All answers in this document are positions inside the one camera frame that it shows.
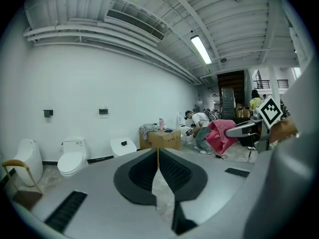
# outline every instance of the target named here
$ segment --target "staircase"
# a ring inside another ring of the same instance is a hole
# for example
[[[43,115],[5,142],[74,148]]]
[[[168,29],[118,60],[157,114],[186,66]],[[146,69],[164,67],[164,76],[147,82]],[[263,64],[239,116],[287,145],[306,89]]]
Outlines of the staircase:
[[[236,71],[217,75],[220,103],[222,107],[221,118],[232,120],[235,118],[235,105],[245,103],[245,72]]]
[[[232,89],[234,91],[236,103],[245,103],[245,71],[219,74],[217,75],[217,78],[220,97],[222,97],[222,89]]]

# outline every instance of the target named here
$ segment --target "ceiling light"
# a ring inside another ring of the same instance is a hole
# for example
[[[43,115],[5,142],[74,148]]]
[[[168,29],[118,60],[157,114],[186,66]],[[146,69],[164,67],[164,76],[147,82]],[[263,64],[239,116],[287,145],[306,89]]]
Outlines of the ceiling light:
[[[205,63],[207,65],[211,64],[210,57],[207,53],[207,50],[204,47],[204,44],[201,42],[199,36],[198,35],[193,36],[190,40],[195,45],[196,49],[198,50],[199,54],[201,55]]]

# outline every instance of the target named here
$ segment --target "plastic bottle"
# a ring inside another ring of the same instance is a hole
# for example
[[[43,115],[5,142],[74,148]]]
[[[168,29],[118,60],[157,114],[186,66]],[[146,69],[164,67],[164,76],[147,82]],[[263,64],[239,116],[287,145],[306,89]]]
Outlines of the plastic bottle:
[[[160,130],[163,130],[163,128],[164,128],[164,120],[163,120],[163,119],[160,119],[160,120],[159,120],[159,129],[160,129]]]

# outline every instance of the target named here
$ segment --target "wooden chair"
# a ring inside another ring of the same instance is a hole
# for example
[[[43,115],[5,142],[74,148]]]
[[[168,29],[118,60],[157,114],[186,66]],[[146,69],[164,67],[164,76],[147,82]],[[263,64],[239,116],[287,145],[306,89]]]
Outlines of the wooden chair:
[[[12,184],[14,185],[14,187],[16,188],[17,192],[15,193],[15,195],[13,196],[12,200],[15,201],[16,203],[22,205],[23,207],[25,207],[27,210],[31,210],[32,207],[42,198],[42,196],[44,195],[42,190],[39,188],[39,185],[37,184],[37,182],[34,180],[33,175],[30,172],[30,168],[27,164],[25,164],[24,162],[20,161],[20,160],[16,160],[16,159],[12,159],[12,160],[8,160],[4,163],[2,163],[2,167],[4,168],[8,179],[11,179],[10,174],[8,173],[7,170],[7,166],[20,166],[20,167],[24,167],[27,171],[27,173],[29,174],[32,182],[35,184],[37,190],[40,192],[33,192],[33,191],[24,191],[24,190],[18,190],[18,188],[15,186],[15,184],[12,182]]]

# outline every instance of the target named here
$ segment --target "person in yellow shirt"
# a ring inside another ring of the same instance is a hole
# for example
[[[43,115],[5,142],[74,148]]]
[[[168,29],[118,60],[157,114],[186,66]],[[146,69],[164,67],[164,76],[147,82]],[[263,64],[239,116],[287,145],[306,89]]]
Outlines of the person in yellow shirt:
[[[250,100],[249,106],[250,110],[252,111],[255,110],[262,103],[262,101],[257,90],[253,90],[251,92],[251,98],[252,100]]]

